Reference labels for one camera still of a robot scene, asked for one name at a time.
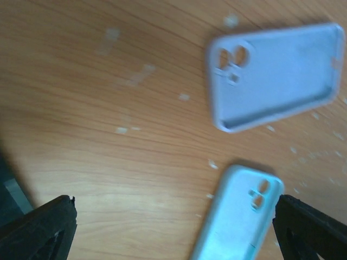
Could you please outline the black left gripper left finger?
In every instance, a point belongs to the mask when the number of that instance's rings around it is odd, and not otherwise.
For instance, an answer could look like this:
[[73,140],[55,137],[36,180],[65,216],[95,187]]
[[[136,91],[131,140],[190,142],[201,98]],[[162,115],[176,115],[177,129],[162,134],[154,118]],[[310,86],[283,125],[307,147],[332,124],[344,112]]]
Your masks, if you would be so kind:
[[1,227],[1,259],[67,259],[77,228],[75,198],[61,195]]

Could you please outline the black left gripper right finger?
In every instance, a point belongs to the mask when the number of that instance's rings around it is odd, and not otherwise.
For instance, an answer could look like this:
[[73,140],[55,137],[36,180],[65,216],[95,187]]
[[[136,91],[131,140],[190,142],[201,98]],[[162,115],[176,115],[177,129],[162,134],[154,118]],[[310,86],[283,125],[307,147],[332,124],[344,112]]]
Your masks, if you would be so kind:
[[346,225],[293,196],[280,196],[273,226],[284,259],[346,259]]

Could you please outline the black smartphone blue edge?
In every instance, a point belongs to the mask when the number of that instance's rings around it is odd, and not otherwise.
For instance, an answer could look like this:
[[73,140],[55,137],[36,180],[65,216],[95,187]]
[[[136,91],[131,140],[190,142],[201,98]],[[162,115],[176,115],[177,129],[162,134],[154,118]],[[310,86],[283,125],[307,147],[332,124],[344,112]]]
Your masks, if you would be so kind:
[[27,195],[1,149],[1,226],[34,209]]

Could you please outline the light blue phone case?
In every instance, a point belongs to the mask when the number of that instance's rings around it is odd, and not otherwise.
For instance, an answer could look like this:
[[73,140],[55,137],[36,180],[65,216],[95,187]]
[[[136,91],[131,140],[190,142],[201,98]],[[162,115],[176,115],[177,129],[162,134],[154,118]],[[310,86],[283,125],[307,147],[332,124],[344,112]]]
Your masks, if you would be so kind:
[[241,165],[226,169],[190,259],[255,259],[284,189],[273,174]]

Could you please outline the lavender phone case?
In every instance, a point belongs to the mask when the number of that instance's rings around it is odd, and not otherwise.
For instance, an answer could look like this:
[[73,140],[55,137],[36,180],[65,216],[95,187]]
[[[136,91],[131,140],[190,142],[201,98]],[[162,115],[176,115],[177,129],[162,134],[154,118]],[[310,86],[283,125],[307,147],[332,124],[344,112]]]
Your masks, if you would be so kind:
[[237,133],[331,102],[344,47],[336,23],[215,38],[205,55],[214,126]]

